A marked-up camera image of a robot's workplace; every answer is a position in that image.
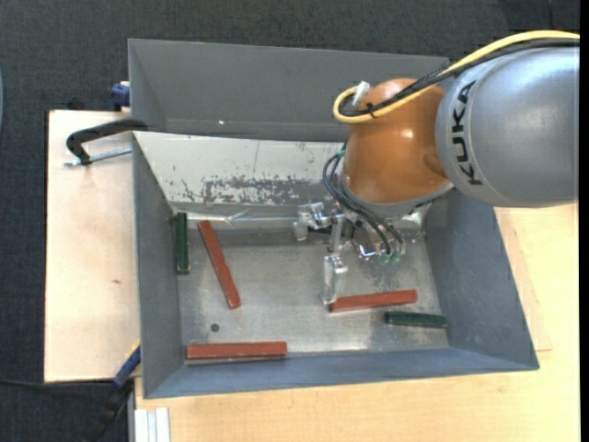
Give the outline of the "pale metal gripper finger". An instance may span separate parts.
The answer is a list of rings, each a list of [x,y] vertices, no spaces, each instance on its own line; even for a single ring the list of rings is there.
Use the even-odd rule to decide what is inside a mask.
[[[324,305],[334,303],[345,287],[348,266],[338,252],[332,252],[323,259],[323,287],[319,297]]]
[[[294,236],[298,241],[305,240],[309,229],[318,230],[325,226],[323,203],[303,204],[297,208],[294,221]]]

